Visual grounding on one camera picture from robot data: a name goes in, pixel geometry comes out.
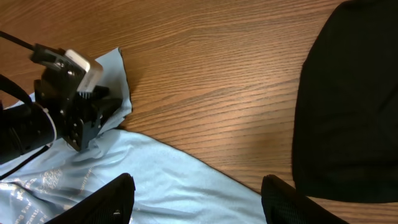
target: wood grain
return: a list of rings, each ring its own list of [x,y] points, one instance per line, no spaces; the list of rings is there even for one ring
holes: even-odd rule
[[[300,69],[341,0],[3,0],[0,29],[98,57],[120,47],[134,112],[123,127],[206,162],[255,191],[293,185]],[[43,68],[0,40],[0,73],[32,92]],[[0,95],[5,104],[15,99]],[[397,223],[398,204],[317,203],[350,223]]]

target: wooden table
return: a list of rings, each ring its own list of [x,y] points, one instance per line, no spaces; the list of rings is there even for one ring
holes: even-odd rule
[[[340,2],[2,0],[0,29],[92,57],[120,47],[134,103],[123,127],[258,192],[267,174],[294,184],[291,143],[301,65]],[[0,73],[32,92],[43,67],[29,54],[0,40]],[[350,223],[398,222],[396,203],[315,201]]]

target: brown wooden tabletop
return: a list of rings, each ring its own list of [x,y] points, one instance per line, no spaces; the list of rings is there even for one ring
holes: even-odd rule
[[[120,47],[134,105],[123,128],[258,192],[267,174],[294,185],[300,69],[341,1],[2,0],[0,30],[91,57]],[[43,67],[29,54],[0,40],[0,73],[30,93]],[[314,200],[350,223],[398,222],[396,203]]]

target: folded blue cloth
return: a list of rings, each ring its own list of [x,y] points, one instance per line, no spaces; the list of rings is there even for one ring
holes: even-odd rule
[[[88,149],[77,153],[59,139],[1,181],[0,223],[49,221],[124,172],[136,184],[130,223],[266,223],[261,196],[247,187],[150,137],[106,131],[131,112],[131,103],[119,50],[98,61],[107,80],[102,84],[118,89],[114,92],[123,97],[122,108]],[[0,174],[35,152],[1,165]]]

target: folded black garment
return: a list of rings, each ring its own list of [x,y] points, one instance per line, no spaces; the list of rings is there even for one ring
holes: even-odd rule
[[[305,195],[398,202],[398,1],[336,8],[302,69],[293,177]]]

